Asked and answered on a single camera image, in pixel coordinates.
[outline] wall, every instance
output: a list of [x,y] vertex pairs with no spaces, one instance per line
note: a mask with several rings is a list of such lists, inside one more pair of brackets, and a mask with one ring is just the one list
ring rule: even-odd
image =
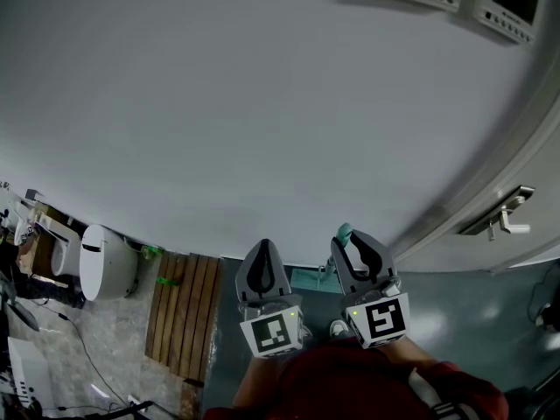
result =
[[0,2],[3,173],[183,252],[318,264],[344,221],[392,242],[546,68],[393,0]]

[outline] wooden pallet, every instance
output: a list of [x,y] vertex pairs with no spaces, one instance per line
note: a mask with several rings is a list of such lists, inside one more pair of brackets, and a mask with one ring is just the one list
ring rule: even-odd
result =
[[145,355],[187,382],[202,386],[212,345],[223,260],[165,253],[151,301]]

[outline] teal object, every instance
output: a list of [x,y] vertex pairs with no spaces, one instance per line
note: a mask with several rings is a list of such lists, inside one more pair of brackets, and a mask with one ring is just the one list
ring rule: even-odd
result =
[[[336,238],[340,241],[343,247],[346,247],[352,235],[352,226],[345,222],[337,230]],[[334,266],[333,256],[329,256],[326,261],[325,271],[321,272],[322,268],[318,270],[307,270],[295,268],[291,273],[290,286],[292,288],[299,288],[300,290],[332,292],[342,294],[340,288],[339,276],[334,273],[336,267]]]
[[331,274],[330,276],[319,277],[319,272],[317,270],[294,268],[291,272],[290,286],[292,288],[299,288],[300,290],[342,294],[338,275]]

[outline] white sneaker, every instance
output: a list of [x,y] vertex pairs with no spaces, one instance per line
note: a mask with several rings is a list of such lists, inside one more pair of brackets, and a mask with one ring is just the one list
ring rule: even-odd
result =
[[309,328],[307,328],[305,325],[302,325],[301,329],[304,331],[304,339],[305,340],[307,338],[312,338],[313,337],[312,331]]
[[337,319],[331,322],[331,338],[336,338],[343,332],[350,332],[350,329],[348,328],[348,325],[344,320]]

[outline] cable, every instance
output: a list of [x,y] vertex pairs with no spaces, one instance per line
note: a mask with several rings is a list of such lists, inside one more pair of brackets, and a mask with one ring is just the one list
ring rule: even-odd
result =
[[59,406],[58,408],[47,408],[43,410],[78,410],[80,408],[92,408],[94,410],[104,410],[105,412],[107,412],[107,409],[100,408],[98,406],[92,406],[91,404],[85,404],[84,406]]
[[533,290],[531,291],[531,298],[528,300],[528,305],[527,305],[527,319],[531,324],[534,324],[536,322],[536,318],[538,316],[535,316],[535,318],[531,318],[531,305],[533,304],[533,301],[535,299],[535,293],[536,293],[536,288],[537,286],[543,286],[544,282],[546,281],[546,278],[549,276],[549,273],[554,270],[556,268],[556,266],[552,266],[552,268],[550,268],[549,270],[547,270],[544,273],[544,276],[542,277],[542,280],[539,283],[535,283],[535,285],[533,286]]
[[42,304],[38,304],[37,302],[35,302],[36,306],[45,306],[46,304],[48,304],[51,301],[50,298],[48,298],[45,302],[43,302]]
[[111,413],[111,410],[113,409],[113,404],[114,404],[115,406],[121,407],[121,405],[120,405],[118,402],[111,402],[111,404],[108,406],[108,414]]
[[54,314],[58,315],[59,318],[61,318],[61,319],[63,319],[63,320],[66,320],[66,321],[70,322],[70,323],[73,325],[73,327],[76,329],[76,332],[78,333],[78,337],[80,338],[81,344],[82,344],[83,347],[84,347],[84,352],[86,352],[86,356],[87,356],[87,358],[89,359],[89,363],[90,363],[91,366],[94,368],[95,372],[99,375],[99,377],[101,378],[101,380],[103,381],[103,383],[105,384],[105,386],[107,386],[108,389],[109,389],[111,392],[113,392],[113,394],[121,401],[121,403],[122,403],[123,406],[126,406],[126,405],[127,405],[126,402],[113,390],[113,388],[111,388],[111,387],[107,384],[107,382],[105,381],[105,378],[103,378],[102,374],[99,372],[99,370],[97,370],[97,367],[95,366],[93,360],[91,359],[91,356],[89,356],[88,349],[86,348],[86,343],[84,342],[84,339],[81,337],[80,330],[78,329],[78,326],[77,326],[72,320],[70,320],[69,318],[67,318],[64,314],[61,314],[61,313],[59,313],[59,312],[56,312],[55,310],[51,310],[51,308],[49,308],[48,306],[44,306],[44,305],[42,305],[42,304],[38,304],[38,303],[35,302],[34,300],[32,300],[32,302],[33,302],[36,306],[40,306],[41,308],[45,308],[46,310],[48,310],[48,311],[50,311],[50,312],[53,312]]

